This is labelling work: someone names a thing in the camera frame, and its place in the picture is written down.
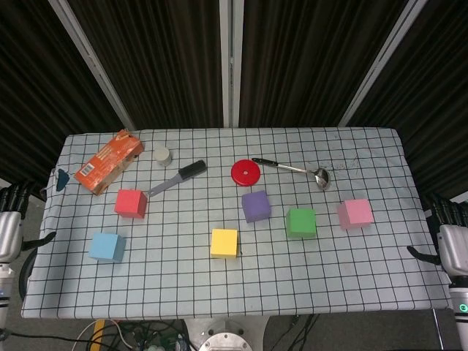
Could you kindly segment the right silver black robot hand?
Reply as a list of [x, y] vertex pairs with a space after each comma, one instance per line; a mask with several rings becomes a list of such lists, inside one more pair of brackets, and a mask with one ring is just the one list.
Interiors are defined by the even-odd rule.
[[467, 276], [467, 202], [456, 203], [438, 194], [429, 195], [427, 219], [436, 254], [423, 254], [413, 246], [408, 252], [417, 260], [441, 265], [449, 277]]

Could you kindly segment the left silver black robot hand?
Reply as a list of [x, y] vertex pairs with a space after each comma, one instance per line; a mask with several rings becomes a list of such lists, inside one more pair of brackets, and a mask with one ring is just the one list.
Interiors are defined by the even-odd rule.
[[22, 224], [33, 187], [33, 182], [24, 181], [1, 189], [1, 264], [9, 264], [21, 252], [44, 246], [56, 237], [56, 232], [51, 232], [41, 239], [23, 239]]

